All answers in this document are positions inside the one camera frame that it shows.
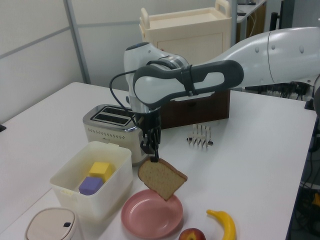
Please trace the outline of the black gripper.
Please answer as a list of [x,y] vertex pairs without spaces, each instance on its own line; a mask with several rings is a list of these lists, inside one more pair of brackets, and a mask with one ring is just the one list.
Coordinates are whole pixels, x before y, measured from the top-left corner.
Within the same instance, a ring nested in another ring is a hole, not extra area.
[[159,144],[161,142],[161,113],[154,109],[148,113],[136,113],[136,125],[143,132],[140,148],[145,154],[151,155],[153,163],[159,161]]

